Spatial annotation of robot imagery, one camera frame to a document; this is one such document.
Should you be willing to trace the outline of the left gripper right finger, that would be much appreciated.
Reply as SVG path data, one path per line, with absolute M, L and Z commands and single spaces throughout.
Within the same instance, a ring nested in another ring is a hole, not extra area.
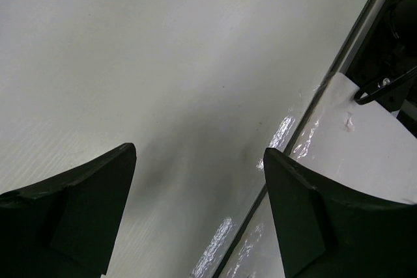
M 415 277 L 416 206 L 348 188 L 274 148 L 264 170 L 286 277 Z

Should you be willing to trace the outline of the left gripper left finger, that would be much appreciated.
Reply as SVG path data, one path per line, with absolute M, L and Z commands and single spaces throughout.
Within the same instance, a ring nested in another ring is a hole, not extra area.
M 2 277 L 106 275 L 136 166 L 132 143 L 1 194 Z

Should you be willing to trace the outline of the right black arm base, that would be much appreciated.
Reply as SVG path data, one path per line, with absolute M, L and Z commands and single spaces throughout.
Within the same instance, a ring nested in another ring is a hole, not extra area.
M 358 105 L 377 102 L 416 133 L 416 0 L 386 0 L 347 77 Z

